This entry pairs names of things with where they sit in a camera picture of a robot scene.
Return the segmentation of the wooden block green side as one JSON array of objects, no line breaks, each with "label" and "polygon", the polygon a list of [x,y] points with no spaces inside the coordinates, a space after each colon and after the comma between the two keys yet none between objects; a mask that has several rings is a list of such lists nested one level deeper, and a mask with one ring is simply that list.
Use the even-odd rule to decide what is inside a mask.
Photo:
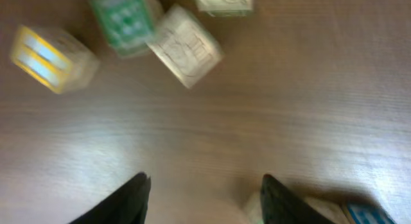
[{"label": "wooden block green side", "polygon": [[246,16],[254,9],[254,0],[194,0],[201,12],[213,17]]}]

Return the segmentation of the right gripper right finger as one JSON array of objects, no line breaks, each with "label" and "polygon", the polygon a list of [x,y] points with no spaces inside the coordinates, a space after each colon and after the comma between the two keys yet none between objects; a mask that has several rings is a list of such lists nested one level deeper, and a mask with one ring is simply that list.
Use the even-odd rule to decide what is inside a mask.
[{"label": "right gripper right finger", "polygon": [[333,224],[270,174],[264,174],[260,190],[264,224]]}]

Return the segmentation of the green letter B block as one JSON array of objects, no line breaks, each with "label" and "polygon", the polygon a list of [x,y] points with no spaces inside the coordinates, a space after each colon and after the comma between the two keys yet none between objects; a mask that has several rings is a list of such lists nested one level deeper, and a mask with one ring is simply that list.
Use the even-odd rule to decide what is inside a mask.
[{"label": "green letter B block", "polygon": [[121,58],[150,52],[158,21],[159,0],[89,0],[108,45]]}]

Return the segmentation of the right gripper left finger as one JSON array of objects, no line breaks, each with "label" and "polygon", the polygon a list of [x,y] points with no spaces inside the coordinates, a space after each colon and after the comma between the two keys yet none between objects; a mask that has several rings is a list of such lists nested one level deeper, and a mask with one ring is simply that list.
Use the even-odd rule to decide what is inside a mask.
[{"label": "right gripper left finger", "polygon": [[69,224],[144,224],[151,178],[140,172]]}]

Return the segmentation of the blue letter D block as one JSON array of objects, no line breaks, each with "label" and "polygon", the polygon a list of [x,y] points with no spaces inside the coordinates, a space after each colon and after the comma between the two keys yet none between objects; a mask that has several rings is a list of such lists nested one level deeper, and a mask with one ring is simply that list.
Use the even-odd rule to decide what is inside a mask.
[{"label": "blue letter D block", "polygon": [[[304,197],[303,201],[325,218],[338,224],[395,224],[389,215],[379,208],[368,205],[345,203],[339,205],[314,197]],[[245,205],[249,223],[263,223],[259,193],[254,193]]]}]

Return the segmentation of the wooden hand picture block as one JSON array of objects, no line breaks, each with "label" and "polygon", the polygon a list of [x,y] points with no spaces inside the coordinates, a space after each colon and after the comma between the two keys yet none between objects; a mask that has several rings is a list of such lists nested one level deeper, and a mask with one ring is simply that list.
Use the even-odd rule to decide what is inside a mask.
[{"label": "wooden hand picture block", "polygon": [[161,19],[148,46],[188,89],[223,58],[214,37],[191,12],[177,4]]}]

